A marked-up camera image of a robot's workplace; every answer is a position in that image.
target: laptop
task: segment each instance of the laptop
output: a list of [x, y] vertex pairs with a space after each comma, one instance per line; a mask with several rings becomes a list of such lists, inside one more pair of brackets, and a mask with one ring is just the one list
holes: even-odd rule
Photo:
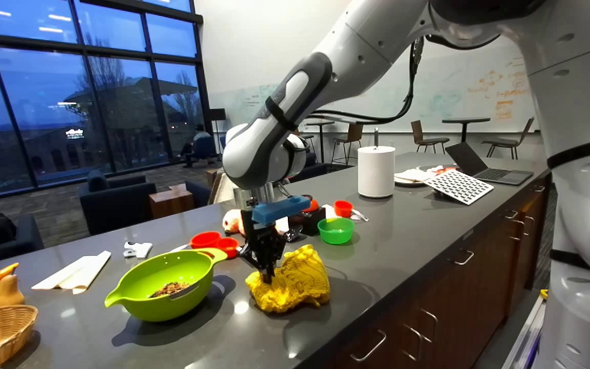
[[485, 163], [477, 156], [477, 152], [473, 152], [473, 148], [464, 141], [448, 145], [447, 154], [457, 163], [460, 173], [475, 177], [483, 182], [521, 186], [532, 177], [532, 173], [526, 170], [487, 169]]

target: green bowl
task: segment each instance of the green bowl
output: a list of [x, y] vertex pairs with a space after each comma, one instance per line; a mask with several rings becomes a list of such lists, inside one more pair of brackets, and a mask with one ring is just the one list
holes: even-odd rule
[[[221, 250], [180, 250], [157, 254], [129, 269], [107, 295], [105, 305], [120, 304], [132, 319], [165, 322], [197, 307], [213, 283], [213, 264], [226, 260]], [[151, 298], [167, 283], [184, 283], [176, 295]]]
[[317, 221], [320, 238], [325, 244], [342, 247], [353, 242], [355, 221], [346, 218], [332, 218]]

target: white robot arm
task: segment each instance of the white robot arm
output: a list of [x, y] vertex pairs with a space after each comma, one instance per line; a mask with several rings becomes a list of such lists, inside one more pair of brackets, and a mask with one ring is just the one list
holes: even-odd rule
[[[272, 184], [300, 170], [291, 135], [317, 106], [361, 94], [416, 40], [470, 50], [497, 35], [526, 62], [544, 152], [556, 186], [551, 300], [537, 368], [590, 368], [590, 2], [584, 0], [355, 0], [227, 141], [224, 169], [257, 204]], [[283, 247], [250, 244], [267, 269]]]

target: yellow cloth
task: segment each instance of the yellow cloth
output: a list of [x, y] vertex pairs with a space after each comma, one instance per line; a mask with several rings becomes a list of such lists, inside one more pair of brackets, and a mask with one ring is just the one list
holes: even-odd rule
[[285, 254], [283, 264], [274, 271], [272, 283], [267, 285], [253, 271], [246, 285], [267, 315], [285, 315], [299, 304], [323, 305], [329, 302], [329, 278], [311, 244]]

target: wooden cabinet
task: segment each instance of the wooden cabinet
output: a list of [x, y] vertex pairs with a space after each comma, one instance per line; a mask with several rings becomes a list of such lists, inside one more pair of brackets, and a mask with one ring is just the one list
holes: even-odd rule
[[534, 271], [547, 182], [526, 186], [441, 254], [416, 292], [340, 336], [322, 368], [473, 368]]

